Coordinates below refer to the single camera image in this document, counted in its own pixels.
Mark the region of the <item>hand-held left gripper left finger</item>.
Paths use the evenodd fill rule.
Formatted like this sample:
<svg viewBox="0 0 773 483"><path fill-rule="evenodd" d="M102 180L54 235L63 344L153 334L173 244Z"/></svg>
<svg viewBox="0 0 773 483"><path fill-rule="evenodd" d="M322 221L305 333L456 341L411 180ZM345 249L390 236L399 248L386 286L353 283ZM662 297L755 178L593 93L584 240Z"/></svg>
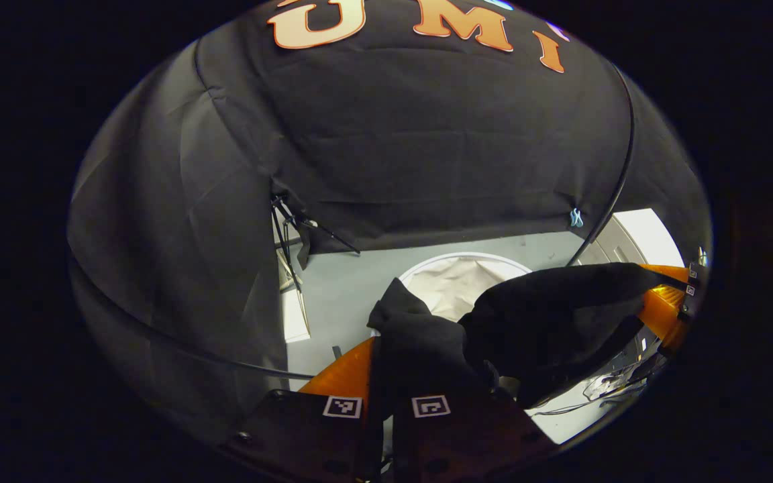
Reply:
<svg viewBox="0 0 773 483"><path fill-rule="evenodd" d="M271 390L224 452L273 482L377 482L373 360L378 337L339 357L298 391Z"/></svg>

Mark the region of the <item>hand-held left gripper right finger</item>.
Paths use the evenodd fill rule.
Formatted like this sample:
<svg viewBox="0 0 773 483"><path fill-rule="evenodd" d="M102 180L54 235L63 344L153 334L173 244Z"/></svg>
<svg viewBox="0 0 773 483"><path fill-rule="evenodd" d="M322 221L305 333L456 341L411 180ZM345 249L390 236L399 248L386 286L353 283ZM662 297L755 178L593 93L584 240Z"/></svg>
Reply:
<svg viewBox="0 0 773 483"><path fill-rule="evenodd" d="M393 413L395 481L506 481L555 453L506 392L402 398Z"/></svg>

